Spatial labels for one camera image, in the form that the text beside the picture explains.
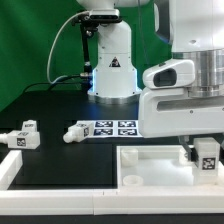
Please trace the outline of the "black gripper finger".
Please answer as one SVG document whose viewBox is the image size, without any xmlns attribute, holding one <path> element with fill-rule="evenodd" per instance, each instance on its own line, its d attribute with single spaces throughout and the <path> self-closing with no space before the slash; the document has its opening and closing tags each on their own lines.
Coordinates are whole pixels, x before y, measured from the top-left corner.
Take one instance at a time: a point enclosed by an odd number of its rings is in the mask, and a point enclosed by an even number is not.
<svg viewBox="0 0 224 224">
<path fill-rule="evenodd" d="M 219 143 L 220 143 L 220 147 L 222 148 L 222 150 L 224 151 L 224 134 L 221 134 L 218 138 Z"/>
<path fill-rule="evenodd" d="M 180 145 L 185 149 L 187 154 L 187 159 L 192 160 L 192 149 L 188 145 L 189 137 L 188 136 L 179 136 L 178 137 Z"/>
</svg>

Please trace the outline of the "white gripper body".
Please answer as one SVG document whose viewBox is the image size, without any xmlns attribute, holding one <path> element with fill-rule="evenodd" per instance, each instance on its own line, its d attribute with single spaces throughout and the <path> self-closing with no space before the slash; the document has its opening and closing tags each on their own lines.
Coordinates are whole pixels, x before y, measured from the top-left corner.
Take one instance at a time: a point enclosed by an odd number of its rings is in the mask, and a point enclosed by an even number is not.
<svg viewBox="0 0 224 224">
<path fill-rule="evenodd" d="M 188 98 L 184 88 L 145 88 L 138 127 L 145 138 L 223 133 L 224 96 Z"/>
</svg>

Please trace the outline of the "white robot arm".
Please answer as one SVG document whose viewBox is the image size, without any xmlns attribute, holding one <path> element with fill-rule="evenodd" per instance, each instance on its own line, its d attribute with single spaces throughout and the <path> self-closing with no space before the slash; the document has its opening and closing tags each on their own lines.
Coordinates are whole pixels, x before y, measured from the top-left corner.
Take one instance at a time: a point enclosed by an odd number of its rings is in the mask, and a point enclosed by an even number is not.
<svg viewBox="0 0 224 224">
<path fill-rule="evenodd" d="M 98 64 L 89 98 L 102 103 L 139 99 L 138 127 L 146 138 L 177 136 L 190 161 L 205 151 L 192 135 L 224 133 L 224 0 L 154 2 L 155 31 L 172 45 L 172 58 L 143 73 L 137 86 L 131 29 L 118 9 L 137 0 L 77 0 L 85 36 L 98 33 Z"/>
</svg>

